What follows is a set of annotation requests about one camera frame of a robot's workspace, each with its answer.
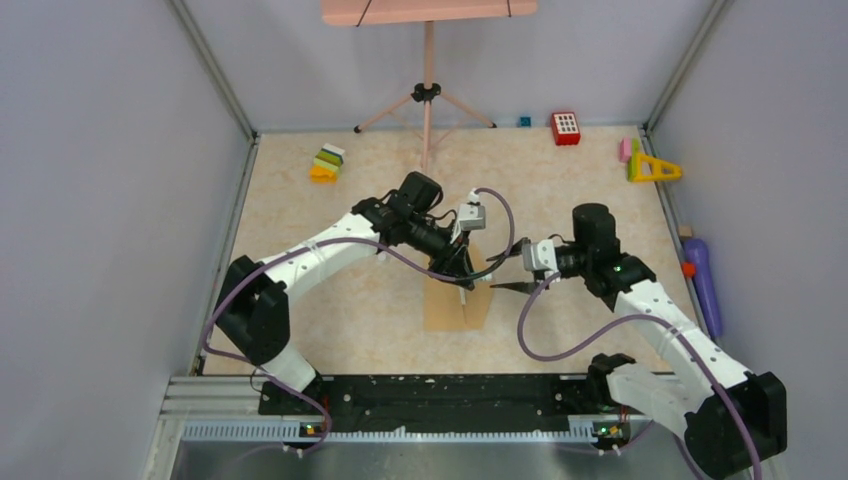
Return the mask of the brown kraft envelope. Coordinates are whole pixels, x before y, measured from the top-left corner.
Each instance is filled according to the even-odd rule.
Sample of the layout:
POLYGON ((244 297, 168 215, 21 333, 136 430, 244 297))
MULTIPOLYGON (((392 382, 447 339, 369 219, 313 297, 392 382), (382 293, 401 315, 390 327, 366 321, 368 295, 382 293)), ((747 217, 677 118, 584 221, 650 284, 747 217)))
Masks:
POLYGON ((470 332, 482 330, 492 303, 492 276, 475 280, 460 305, 459 286, 427 278, 424 283, 423 329, 425 332, 470 332))

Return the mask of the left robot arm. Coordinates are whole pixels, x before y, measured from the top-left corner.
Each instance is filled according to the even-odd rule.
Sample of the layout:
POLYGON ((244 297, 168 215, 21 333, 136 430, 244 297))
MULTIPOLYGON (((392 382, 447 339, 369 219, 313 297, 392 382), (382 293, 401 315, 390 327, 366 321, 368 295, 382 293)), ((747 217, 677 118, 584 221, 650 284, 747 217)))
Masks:
POLYGON ((291 304, 338 271, 398 245, 426 255, 434 278, 473 289, 469 234, 484 228, 485 209, 472 192, 454 220, 442 226, 430 213, 442 197, 438 183, 413 172, 399 188, 358 202, 330 227, 281 254, 238 258, 227 270, 215 326, 249 364, 284 384, 282 398, 292 410, 314 410, 321 388, 316 370, 291 343, 291 304))

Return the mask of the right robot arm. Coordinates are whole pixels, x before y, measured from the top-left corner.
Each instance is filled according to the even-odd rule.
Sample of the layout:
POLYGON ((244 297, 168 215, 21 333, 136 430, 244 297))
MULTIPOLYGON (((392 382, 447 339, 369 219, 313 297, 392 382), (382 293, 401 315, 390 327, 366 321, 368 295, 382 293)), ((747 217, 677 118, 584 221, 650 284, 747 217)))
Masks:
POLYGON ((618 326, 632 325, 671 367, 676 382, 661 379, 626 354, 599 354, 587 373, 589 404, 600 412, 627 406, 649 417, 683 443, 691 462, 712 479, 743 471, 763 478, 763 461, 787 448, 784 384, 775 374, 756 374, 728 355, 680 309, 655 273, 623 251, 607 206, 575 207, 572 230, 570 240, 522 238, 506 252, 520 257, 533 276, 505 286, 529 296, 518 319, 520 348, 537 361, 554 362, 618 326), (575 277, 604 302, 614 320, 563 353, 533 352, 524 332, 530 309, 552 283, 575 277))

